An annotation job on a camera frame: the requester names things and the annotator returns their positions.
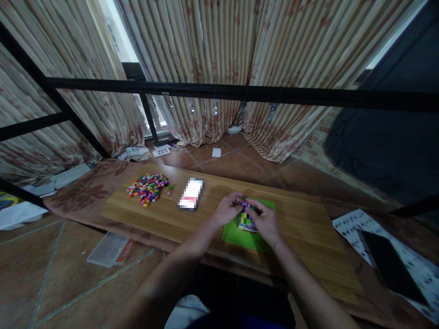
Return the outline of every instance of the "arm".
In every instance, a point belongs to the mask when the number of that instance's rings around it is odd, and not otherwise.
[[[114,328],[165,326],[216,232],[242,210],[241,197],[243,194],[238,192],[225,196],[213,215],[156,267],[128,301]]]
[[[276,254],[285,273],[289,287],[298,297],[306,322],[312,328],[359,328],[336,300],[315,279],[306,265],[280,234],[276,213],[263,203],[246,199],[248,204],[257,207],[262,213],[248,208],[259,233]]]

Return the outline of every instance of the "wooden table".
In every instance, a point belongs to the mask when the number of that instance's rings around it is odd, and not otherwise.
[[[136,197],[127,198],[126,190],[134,181],[142,175],[156,173],[164,174],[175,186],[170,196],[162,193],[159,201],[148,208],[141,207]],[[177,208],[177,201],[190,177],[205,181],[203,196],[195,212]],[[318,197],[164,165],[146,164],[106,201],[101,215],[181,243],[212,215],[220,199],[232,191],[275,202],[282,235],[310,271],[334,297],[358,304],[355,294],[363,294],[363,289]],[[216,234],[207,252],[283,277],[274,255],[224,242],[222,230]]]

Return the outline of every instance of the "curtain hook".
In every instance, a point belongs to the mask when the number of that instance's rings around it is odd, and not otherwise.
[[[195,113],[195,107],[193,105],[193,98],[191,97],[191,114],[193,115]]]
[[[270,116],[268,117],[268,123],[271,123],[271,121],[273,121],[274,111],[276,111],[278,106],[279,103],[270,103]]]
[[[214,100],[214,117],[218,115],[218,100]]]
[[[171,97],[169,96],[169,93],[166,91],[162,91],[162,95],[165,97],[165,100],[167,101],[167,103],[169,103],[169,110],[172,111],[174,109],[174,105],[171,101]]]
[[[241,103],[241,115],[239,116],[239,120],[241,120],[244,117],[244,111],[246,110],[247,102],[243,101]]]

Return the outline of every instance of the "green block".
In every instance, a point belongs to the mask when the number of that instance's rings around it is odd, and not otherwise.
[[[276,211],[276,206],[274,202],[256,199],[262,202],[264,205],[273,208]],[[273,254],[273,250],[268,245],[268,243],[263,239],[259,232],[251,233],[238,229],[239,214],[233,220],[233,222],[228,223],[223,229],[223,241],[232,244],[237,244],[246,248],[254,249],[267,254]]]

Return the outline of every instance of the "curtain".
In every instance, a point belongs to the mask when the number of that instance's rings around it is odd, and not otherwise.
[[[250,85],[344,89],[411,9],[411,0],[264,1]],[[325,106],[249,103],[244,137],[283,162],[329,112]]]
[[[247,83],[258,24],[254,1],[118,0],[117,5],[148,81]],[[174,137],[194,146],[218,141],[240,107],[227,100],[217,105],[181,97],[149,100],[160,107]]]
[[[94,1],[4,0],[0,20],[46,76],[126,80]],[[8,77],[0,90],[2,124],[58,111],[10,54],[1,54],[1,73]],[[59,92],[112,156],[144,145],[146,126],[131,94]],[[41,181],[100,158],[70,123],[3,142],[0,152],[1,173],[14,182]]]
[[[308,88],[347,87],[414,2],[117,0],[147,80]],[[268,122],[264,103],[250,102],[240,119],[237,101],[220,101],[217,117],[212,100],[153,103],[165,109],[176,138],[215,142],[239,122],[260,155],[280,163],[330,110],[281,104]]]

